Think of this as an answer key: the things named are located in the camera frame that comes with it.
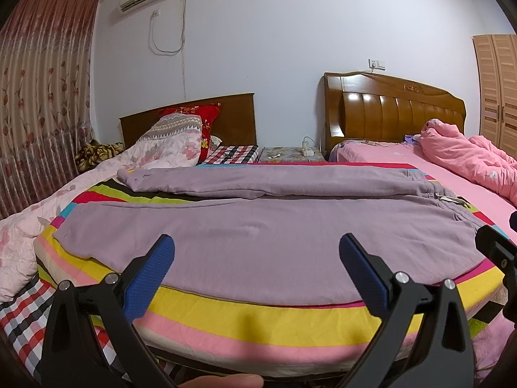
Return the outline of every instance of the pink comforter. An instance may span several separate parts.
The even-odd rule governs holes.
[[[517,206],[517,162],[481,135],[466,138],[456,125],[432,119],[420,138],[425,156]]]

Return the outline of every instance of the human hand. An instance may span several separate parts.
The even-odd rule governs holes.
[[[238,373],[226,377],[201,376],[185,382],[179,388],[262,388],[264,380],[259,375]]]

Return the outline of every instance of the curtain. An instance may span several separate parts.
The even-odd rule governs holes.
[[[0,31],[0,216],[77,176],[91,138],[90,51],[99,0],[20,0]]]

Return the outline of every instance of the metal screw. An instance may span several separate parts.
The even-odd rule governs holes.
[[[449,290],[454,290],[454,288],[456,287],[456,283],[454,283],[451,279],[446,279],[444,281],[444,285]]]
[[[69,280],[63,280],[61,283],[59,283],[59,290],[65,291],[68,290],[70,287],[70,281]]]
[[[395,274],[395,280],[405,285],[409,281],[409,276],[406,273],[399,271],[397,274]]]
[[[118,274],[117,273],[109,273],[106,277],[104,277],[104,281],[108,285],[114,285],[118,281]]]

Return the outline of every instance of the glossy wooden headboard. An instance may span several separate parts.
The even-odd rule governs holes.
[[[401,142],[432,118],[465,125],[465,103],[449,92],[382,74],[325,73],[325,149],[349,138]]]
[[[177,103],[150,111],[134,113],[120,118],[126,148],[136,143],[144,133],[158,122],[160,111],[179,106],[199,106],[219,103],[221,113],[212,124],[211,133],[223,140],[225,146],[251,146],[257,144],[255,130],[254,93],[232,94],[216,98]]]

